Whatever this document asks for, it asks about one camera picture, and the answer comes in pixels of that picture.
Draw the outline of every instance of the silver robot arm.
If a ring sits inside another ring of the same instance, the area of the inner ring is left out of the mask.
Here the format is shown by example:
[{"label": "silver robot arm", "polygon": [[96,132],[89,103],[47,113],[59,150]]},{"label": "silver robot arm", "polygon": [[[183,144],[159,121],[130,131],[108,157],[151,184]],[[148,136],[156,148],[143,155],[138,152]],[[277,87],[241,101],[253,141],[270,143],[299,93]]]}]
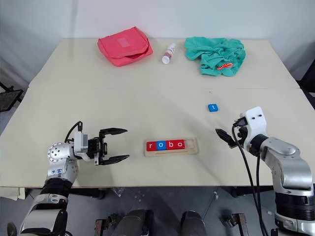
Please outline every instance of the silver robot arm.
[{"label": "silver robot arm", "polygon": [[70,189],[78,175],[77,161],[94,161],[95,165],[109,165],[120,162],[129,155],[110,157],[107,155],[106,134],[124,133],[125,129],[102,129],[99,136],[88,139],[82,131],[75,132],[74,141],[53,144],[47,153],[49,169],[44,187],[35,197],[20,230],[21,236],[64,236]]},{"label": "silver robot arm", "polygon": [[[300,150],[277,138],[267,137],[267,122],[260,107],[241,113],[233,126],[239,128],[241,146],[260,157],[271,170],[277,205],[275,221],[279,227],[271,235],[297,232],[315,236],[312,173],[307,162],[300,157]],[[237,146],[225,131],[216,131],[231,148]]]}]

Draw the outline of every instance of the white wall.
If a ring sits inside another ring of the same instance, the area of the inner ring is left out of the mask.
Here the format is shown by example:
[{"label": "white wall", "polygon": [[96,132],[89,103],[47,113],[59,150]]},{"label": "white wall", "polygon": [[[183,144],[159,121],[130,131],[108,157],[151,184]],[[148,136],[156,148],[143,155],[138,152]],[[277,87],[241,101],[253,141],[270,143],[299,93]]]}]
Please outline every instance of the white wall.
[{"label": "white wall", "polygon": [[314,0],[0,0],[1,75],[25,86],[61,38],[138,26],[150,37],[267,38],[300,79],[315,58],[314,10]]}]

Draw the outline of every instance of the gray floor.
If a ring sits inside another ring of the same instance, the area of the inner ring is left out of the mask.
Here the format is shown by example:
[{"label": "gray floor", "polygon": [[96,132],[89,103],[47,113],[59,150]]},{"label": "gray floor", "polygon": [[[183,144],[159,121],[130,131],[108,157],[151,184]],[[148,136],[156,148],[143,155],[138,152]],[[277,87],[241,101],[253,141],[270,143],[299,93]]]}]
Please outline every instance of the gray floor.
[{"label": "gray floor", "polygon": [[[215,199],[214,191],[219,198]],[[0,235],[6,235],[6,224],[10,221],[21,224],[33,198],[39,190],[32,190],[26,200],[13,201],[0,198]],[[262,195],[262,214],[266,227],[275,228],[274,192]],[[208,235],[238,236],[238,227],[226,228],[221,222],[222,215],[245,213],[251,236],[261,235],[258,216],[251,195],[233,198],[220,187],[144,187],[126,188],[121,197],[107,190],[102,200],[70,195],[68,204],[67,230],[73,236],[93,236],[96,219],[106,218],[112,213],[123,216],[133,209],[152,209],[155,213],[157,236],[177,236],[183,212],[195,210],[205,221]]]}]

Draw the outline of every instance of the red pouch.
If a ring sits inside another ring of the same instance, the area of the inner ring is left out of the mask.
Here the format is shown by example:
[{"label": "red pouch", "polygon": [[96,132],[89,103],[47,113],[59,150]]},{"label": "red pouch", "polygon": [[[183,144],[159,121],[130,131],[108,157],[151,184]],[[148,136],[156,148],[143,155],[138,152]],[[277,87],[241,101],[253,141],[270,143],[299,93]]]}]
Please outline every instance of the red pouch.
[{"label": "red pouch", "polygon": [[137,27],[100,38],[97,45],[115,66],[133,63],[153,53],[148,38]]}]

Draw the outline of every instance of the green towel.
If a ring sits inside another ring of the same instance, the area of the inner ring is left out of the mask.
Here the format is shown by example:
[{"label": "green towel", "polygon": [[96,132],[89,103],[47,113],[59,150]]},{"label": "green towel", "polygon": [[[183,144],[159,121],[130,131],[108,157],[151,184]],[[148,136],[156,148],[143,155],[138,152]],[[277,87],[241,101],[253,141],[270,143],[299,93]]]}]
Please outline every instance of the green towel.
[{"label": "green towel", "polygon": [[[244,45],[238,39],[192,37],[185,41],[186,57],[195,60],[201,57],[201,74],[233,76],[245,58]],[[222,68],[232,63],[230,68]]]}]

